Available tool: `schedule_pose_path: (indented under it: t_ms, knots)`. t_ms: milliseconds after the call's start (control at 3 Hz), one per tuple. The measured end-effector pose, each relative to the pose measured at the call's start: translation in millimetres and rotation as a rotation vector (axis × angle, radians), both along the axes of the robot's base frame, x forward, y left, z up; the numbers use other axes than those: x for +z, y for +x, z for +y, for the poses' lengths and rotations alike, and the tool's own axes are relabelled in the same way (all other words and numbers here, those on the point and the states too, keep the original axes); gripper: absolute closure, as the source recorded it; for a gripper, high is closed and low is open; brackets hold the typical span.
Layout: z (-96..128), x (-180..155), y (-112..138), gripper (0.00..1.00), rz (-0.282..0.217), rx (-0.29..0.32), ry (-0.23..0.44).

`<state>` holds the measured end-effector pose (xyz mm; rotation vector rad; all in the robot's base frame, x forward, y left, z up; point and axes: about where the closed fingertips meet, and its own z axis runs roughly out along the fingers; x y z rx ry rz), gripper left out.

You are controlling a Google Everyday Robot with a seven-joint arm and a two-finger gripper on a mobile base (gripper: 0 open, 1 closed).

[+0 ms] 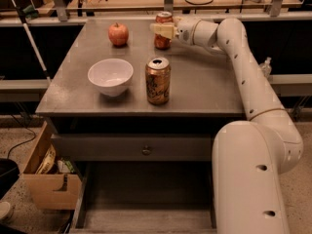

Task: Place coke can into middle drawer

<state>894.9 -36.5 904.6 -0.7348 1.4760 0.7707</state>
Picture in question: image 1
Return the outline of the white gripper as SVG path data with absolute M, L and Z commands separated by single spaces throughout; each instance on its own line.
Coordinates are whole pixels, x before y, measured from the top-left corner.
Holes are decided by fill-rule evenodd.
M 150 30 L 162 37 L 173 39 L 177 36 L 181 43 L 194 44 L 194 35 L 198 19 L 180 19 L 175 27 L 172 22 L 151 23 Z

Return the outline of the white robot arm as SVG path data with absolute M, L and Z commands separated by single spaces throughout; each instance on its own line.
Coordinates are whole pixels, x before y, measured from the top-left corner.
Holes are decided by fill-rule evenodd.
M 290 234 L 279 174 L 296 166 L 303 140 L 256 62 L 244 25 L 178 19 L 150 29 L 231 60 L 246 114 L 222 127 L 212 151 L 217 234 Z

